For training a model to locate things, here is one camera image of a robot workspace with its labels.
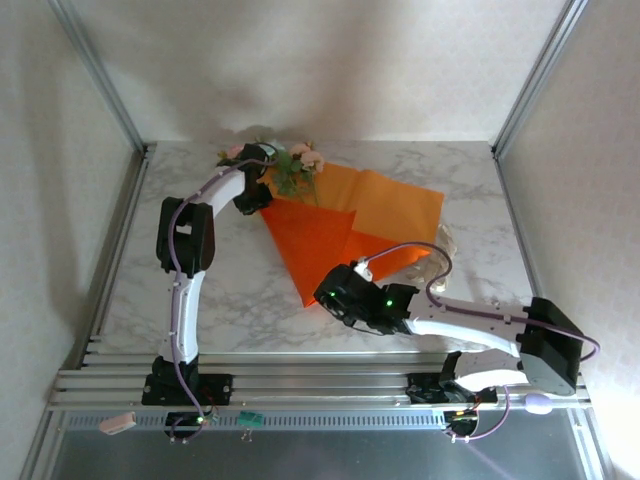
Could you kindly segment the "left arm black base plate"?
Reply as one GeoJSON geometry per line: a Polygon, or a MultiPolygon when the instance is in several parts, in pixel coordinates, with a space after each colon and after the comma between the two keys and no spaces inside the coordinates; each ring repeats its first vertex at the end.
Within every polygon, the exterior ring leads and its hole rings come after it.
{"type": "MultiPolygon", "coordinates": [[[[200,374],[188,384],[201,405],[227,406],[230,402],[233,376],[229,374],[200,374]]],[[[193,402],[177,379],[161,380],[148,375],[141,403],[146,406],[193,406],[193,402]]]]}

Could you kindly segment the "peach fake flower stem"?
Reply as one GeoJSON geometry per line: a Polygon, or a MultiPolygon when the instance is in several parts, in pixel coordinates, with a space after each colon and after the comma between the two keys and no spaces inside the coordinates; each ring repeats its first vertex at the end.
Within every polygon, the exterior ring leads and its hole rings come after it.
{"type": "Polygon", "coordinates": [[[325,159],[319,153],[312,142],[299,143],[289,149],[292,159],[291,173],[293,179],[306,192],[310,192],[314,203],[319,205],[315,178],[322,173],[325,167],[325,159]]]}

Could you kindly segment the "aluminium mounting rail frame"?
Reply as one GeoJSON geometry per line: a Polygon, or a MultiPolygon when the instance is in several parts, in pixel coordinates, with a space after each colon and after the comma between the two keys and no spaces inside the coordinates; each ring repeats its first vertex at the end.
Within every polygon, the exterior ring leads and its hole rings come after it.
{"type": "MultiPolygon", "coordinates": [[[[151,354],[88,353],[81,366],[58,372],[51,410],[139,409],[151,354]]],[[[235,410],[409,409],[405,390],[413,373],[439,371],[446,357],[429,353],[211,354],[204,374],[233,377],[235,410]]]]}

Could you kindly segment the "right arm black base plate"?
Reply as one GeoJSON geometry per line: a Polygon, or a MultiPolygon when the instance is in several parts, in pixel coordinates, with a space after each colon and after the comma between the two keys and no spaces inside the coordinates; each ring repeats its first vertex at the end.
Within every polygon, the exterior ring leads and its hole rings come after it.
{"type": "Polygon", "coordinates": [[[496,403],[496,389],[472,392],[453,380],[442,380],[437,373],[413,373],[407,376],[405,394],[412,404],[482,404],[496,403]]]}

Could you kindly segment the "black controller board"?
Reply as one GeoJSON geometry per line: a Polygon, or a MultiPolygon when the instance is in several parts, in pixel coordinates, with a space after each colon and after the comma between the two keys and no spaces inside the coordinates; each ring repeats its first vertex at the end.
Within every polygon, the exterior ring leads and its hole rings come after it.
{"type": "Polygon", "coordinates": [[[449,437],[462,438],[472,437],[475,435],[479,414],[474,409],[445,411],[445,429],[444,433],[449,437]]]}
{"type": "Polygon", "coordinates": [[[165,434],[171,444],[188,444],[204,432],[210,417],[196,412],[173,412],[167,416],[165,434]]]}

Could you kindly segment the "aluminium side rail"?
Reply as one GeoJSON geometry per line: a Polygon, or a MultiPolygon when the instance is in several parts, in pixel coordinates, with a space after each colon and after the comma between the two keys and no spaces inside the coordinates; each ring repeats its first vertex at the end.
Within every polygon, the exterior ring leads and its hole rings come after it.
{"type": "Polygon", "coordinates": [[[141,151],[133,152],[129,161],[90,285],[88,305],[80,317],[71,353],[65,360],[65,366],[72,369],[79,369],[83,365],[91,338],[102,329],[141,187],[154,151],[154,144],[144,144],[141,151]]]}
{"type": "Polygon", "coordinates": [[[518,217],[515,204],[514,188],[508,186],[506,176],[500,161],[494,160],[497,176],[504,194],[507,208],[511,217],[516,240],[522,256],[524,268],[531,288],[532,299],[525,305],[525,330],[519,335],[524,341],[525,353],[540,354],[543,360],[550,360],[552,367],[561,370],[579,366],[580,354],[577,348],[582,346],[579,339],[566,336],[563,324],[550,323],[553,314],[558,315],[560,309],[550,300],[540,296],[540,285],[536,278],[531,255],[525,238],[524,227],[518,217]]]}

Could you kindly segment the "grey metal panel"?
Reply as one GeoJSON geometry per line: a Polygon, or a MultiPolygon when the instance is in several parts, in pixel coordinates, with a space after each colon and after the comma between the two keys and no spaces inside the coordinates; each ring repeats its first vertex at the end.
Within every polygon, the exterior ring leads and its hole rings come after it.
{"type": "Polygon", "coordinates": [[[479,442],[435,431],[63,434],[21,480],[614,480],[568,429],[506,427],[479,442]]]}

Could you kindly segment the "aluminium upright post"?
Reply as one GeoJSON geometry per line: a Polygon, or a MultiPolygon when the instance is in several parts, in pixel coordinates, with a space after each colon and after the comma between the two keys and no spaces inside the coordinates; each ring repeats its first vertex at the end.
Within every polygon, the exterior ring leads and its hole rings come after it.
{"type": "Polygon", "coordinates": [[[142,140],[138,129],[115,88],[99,52],[74,5],[70,0],[46,1],[126,140],[134,151],[144,153],[146,151],[146,144],[142,140]]]}
{"type": "Polygon", "coordinates": [[[522,127],[536,98],[542,92],[556,63],[559,61],[567,41],[579,23],[590,0],[565,0],[549,35],[537,55],[516,100],[500,128],[491,152],[496,162],[507,153],[511,143],[522,127]]]}

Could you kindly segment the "beige fabric ribbon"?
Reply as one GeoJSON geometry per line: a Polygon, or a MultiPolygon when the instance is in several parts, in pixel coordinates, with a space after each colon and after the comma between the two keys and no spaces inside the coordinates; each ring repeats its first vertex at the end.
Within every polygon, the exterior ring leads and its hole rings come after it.
{"type": "MultiPolygon", "coordinates": [[[[450,260],[453,260],[457,253],[457,245],[449,226],[440,223],[436,233],[435,245],[443,249],[450,260]]],[[[408,270],[406,278],[415,283],[426,284],[428,281],[442,274],[447,267],[447,260],[440,253],[432,253],[416,261],[408,270]]],[[[436,293],[444,293],[447,290],[451,274],[437,280],[431,287],[436,293]]]]}

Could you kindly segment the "orange wrapping paper sheet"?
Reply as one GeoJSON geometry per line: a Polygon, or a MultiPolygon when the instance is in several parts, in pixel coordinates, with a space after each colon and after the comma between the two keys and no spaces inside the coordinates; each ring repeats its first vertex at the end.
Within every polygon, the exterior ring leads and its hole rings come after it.
{"type": "Polygon", "coordinates": [[[339,264],[404,242],[432,242],[445,194],[392,180],[373,170],[327,163],[314,176],[315,192],[277,193],[276,172],[263,182],[274,197],[261,211],[303,307],[339,264]]]}

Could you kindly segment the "small pink block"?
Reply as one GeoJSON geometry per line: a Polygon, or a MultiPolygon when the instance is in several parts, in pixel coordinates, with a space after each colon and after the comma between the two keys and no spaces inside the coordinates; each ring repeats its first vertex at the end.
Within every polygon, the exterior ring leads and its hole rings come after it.
{"type": "Polygon", "coordinates": [[[136,414],[131,411],[103,420],[99,424],[99,430],[106,435],[117,435],[136,425],[136,414]]]}

